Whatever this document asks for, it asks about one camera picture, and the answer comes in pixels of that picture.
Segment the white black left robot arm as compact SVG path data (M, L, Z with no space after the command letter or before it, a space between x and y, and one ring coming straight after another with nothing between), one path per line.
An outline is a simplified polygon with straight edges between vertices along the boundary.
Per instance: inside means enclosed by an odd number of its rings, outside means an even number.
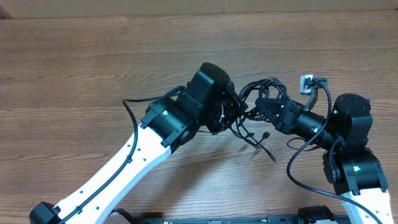
M31 223L103 223L154 167L205 126L227 130L247 108L220 67L205 62L186 84L151 98L125 145L84 185L56 205L40 202Z

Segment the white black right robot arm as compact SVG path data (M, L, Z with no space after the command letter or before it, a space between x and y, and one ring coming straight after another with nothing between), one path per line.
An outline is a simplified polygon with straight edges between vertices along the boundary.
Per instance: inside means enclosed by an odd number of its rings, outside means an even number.
M356 94L342 94L328 104L326 117L312 111L316 102L315 95L306 105L284 98L256 100L259 111L276 130L325 150L323 170L334 191L295 179L291 174L293 159L287 165L288 178L304 189L341 200L351 223L393 223L386 175L367 147L373 124L369 101Z

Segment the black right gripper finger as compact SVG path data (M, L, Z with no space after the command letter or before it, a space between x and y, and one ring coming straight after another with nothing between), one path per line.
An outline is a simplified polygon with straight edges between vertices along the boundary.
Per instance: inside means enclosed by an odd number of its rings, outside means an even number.
M278 99L278 98L258 98L255 101L255 104L258 108L261 109L275 109L280 108L281 106L285 106L289 100L287 99Z
M277 123L279 121L280 108L266 108L259 107L259 116L262 120L268 123Z

